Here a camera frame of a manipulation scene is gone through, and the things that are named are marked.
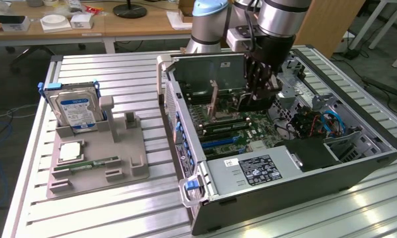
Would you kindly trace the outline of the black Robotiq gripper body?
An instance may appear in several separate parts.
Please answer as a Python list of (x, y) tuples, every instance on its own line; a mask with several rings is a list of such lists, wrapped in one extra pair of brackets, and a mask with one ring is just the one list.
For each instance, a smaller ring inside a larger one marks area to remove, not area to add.
[(278, 72), (289, 55), (295, 35), (275, 37), (270, 35), (254, 37), (254, 51), (249, 53), (254, 62), (269, 66), (271, 72)]

